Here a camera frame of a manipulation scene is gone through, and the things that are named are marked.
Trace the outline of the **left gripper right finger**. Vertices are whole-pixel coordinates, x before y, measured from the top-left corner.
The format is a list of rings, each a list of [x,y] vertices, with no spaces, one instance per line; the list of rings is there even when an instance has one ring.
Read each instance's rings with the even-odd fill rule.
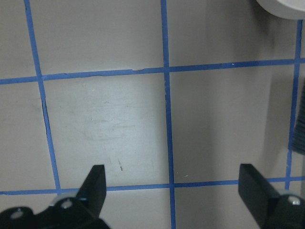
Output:
[[[239,167],[238,193],[259,228],[305,227],[305,199],[274,188],[252,164]]]

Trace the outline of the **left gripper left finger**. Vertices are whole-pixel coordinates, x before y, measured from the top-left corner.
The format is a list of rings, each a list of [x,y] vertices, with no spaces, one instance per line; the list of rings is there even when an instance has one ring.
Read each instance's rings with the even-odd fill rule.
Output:
[[[0,213],[2,229],[108,229],[100,218],[106,199],[104,165],[94,165],[77,193],[55,198],[42,212],[29,207],[8,208]]]

